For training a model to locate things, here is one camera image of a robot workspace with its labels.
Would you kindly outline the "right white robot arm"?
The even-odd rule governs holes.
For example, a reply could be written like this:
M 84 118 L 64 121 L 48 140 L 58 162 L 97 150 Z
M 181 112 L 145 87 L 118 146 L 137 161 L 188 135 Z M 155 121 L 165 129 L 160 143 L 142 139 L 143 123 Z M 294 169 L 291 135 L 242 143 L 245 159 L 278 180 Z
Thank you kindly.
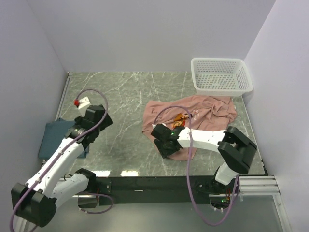
M 233 126 L 225 130 L 208 131 L 184 126 L 176 126 L 171 130 L 164 124 L 158 124 L 151 135 L 163 158 L 184 148 L 198 148 L 221 154 L 225 162 L 212 180 L 212 188 L 218 193 L 224 192 L 238 174 L 248 174 L 257 151 L 257 145 Z

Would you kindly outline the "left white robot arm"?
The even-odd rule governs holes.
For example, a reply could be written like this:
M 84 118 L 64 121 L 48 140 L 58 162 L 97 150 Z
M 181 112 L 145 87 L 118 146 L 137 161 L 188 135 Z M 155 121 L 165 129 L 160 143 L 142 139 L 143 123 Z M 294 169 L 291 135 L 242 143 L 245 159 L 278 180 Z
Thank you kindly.
M 67 181 L 58 183 L 72 163 L 113 124 L 103 105 L 91 105 L 84 116 L 75 119 L 59 147 L 47 163 L 25 184 L 17 183 L 11 190 L 13 216 L 19 216 L 38 227 L 46 226 L 57 209 L 75 194 L 101 197 L 95 173 L 79 169 Z

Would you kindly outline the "pink t shirt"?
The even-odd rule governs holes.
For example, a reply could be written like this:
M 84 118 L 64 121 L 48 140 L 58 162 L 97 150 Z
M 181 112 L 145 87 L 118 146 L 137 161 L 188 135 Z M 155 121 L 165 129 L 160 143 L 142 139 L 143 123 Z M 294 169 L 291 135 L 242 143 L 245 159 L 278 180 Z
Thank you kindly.
M 188 109 L 192 115 L 192 128 L 196 130 L 224 130 L 237 117 L 230 97 L 192 95 L 173 102 L 149 101 L 143 113 L 142 134 L 153 142 L 155 138 L 151 132 L 154 122 L 164 123 L 170 129 L 177 125 L 188 127 L 189 119 L 181 119 L 187 111 L 178 106 Z

